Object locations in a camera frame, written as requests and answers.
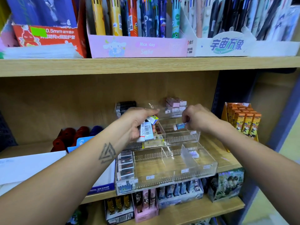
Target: acrylic tray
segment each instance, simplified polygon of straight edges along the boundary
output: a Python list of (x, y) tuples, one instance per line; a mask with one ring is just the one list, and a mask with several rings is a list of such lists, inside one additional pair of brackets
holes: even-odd
[(167, 107), (165, 100), (162, 101), (149, 100), (149, 101), (139, 102), (138, 106), (144, 108), (159, 109), (159, 113), (157, 114), (157, 117), (160, 120), (165, 118), (182, 117), (182, 112), (187, 107), (187, 105), (181, 107)]
[(200, 132), (196, 130), (188, 130), (186, 128), (180, 130), (174, 130), (174, 125), (182, 123), (182, 118), (167, 118), (158, 120), (155, 124), (154, 139), (143, 143), (130, 142), (124, 149), (138, 150), (145, 148), (156, 148), (163, 146), (170, 146), (175, 144), (198, 142), (200, 138)]
[[(199, 157), (194, 159), (192, 155), (195, 152)], [(132, 153), (134, 177), (119, 180), (116, 173), (117, 195), (213, 176), (218, 166), (218, 162), (199, 142), (156, 147)]]

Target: white paper stack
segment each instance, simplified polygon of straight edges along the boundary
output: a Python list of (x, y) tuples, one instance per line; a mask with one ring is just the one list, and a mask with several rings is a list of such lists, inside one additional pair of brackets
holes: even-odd
[(83, 58), (72, 43), (10, 47), (4, 52), (4, 59), (76, 59)]

